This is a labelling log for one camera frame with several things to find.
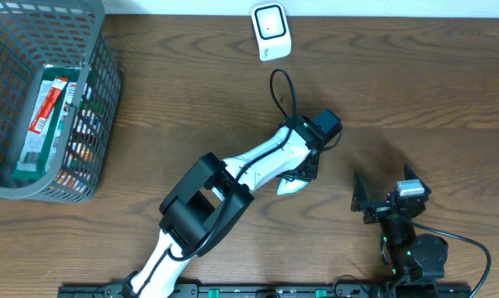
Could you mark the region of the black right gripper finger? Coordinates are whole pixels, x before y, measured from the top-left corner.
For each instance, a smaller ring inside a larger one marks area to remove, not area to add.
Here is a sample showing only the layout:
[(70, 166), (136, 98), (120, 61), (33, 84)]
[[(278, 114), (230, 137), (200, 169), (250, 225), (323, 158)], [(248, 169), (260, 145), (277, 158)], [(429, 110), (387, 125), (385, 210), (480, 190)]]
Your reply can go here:
[(420, 185), (424, 189), (424, 194), (425, 195), (430, 195), (431, 194), (431, 189), (427, 186), (426, 183), (422, 181), (421, 178), (417, 176), (417, 174), (413, 171), (412, 167), (409, 164), (404, 164), (404, 176), (407, 181), (409, 180), (417, 180), (419, 181)]
[(351, 210), (353, 212), (364, 211), (368, 207), (368, 196), (365, 185), (358, 172), (354, 173), (353, 197)]

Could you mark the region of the mint green wipes packet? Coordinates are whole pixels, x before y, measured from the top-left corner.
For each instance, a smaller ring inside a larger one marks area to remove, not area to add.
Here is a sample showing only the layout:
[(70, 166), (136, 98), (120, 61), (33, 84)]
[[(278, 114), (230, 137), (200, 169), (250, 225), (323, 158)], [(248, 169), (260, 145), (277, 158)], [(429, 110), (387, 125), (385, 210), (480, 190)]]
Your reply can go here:
[(307, 186), (309, 183), (308, 180), (302, 180), (302, 179), (294, 179), (294, 178), (281, 178), (281, 181), (278, 185), (277, 189), (277, 194), (278, 195), (288, 195), (288, 194), (293, 194), (301, 189), (303, 189), (305, 186)]

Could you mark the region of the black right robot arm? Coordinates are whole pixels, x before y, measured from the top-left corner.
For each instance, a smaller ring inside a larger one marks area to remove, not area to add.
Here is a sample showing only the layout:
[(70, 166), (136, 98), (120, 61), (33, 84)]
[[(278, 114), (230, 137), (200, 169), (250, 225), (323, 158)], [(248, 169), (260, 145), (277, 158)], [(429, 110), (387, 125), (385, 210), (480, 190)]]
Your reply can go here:
[(361, 176), (354, 174), (351, 210), (362, 212), (365, 224), (381, 225), (382, 261), (393, 269), (392, 278), (370, 286), (370, 297), (439, 295), (436, 281), (444, 277), (449, 246), (441, 237), (415, 232), (412, 219), (425, 211), (431, 190), (409, 166), (404, 175), (385, 200), (374, 201)]

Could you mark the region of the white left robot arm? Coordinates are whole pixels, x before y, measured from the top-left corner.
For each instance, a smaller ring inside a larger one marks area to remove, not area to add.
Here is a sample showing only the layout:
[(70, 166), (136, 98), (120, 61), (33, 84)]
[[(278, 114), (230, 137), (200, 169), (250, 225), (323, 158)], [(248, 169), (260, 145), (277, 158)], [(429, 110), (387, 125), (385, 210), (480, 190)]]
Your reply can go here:
[(182, 271), (212, 250), (254, 200), (278, 177), (278, 195), (304, 188), (317, 176), (319, 156), (343, 130), (325, 109), (315, 119), (290, 116), (268, 141), (239, 156), (200, 157), (161, 202), (160, 233), (146, 265), (126, 283), (125, 297), (167, 297)]

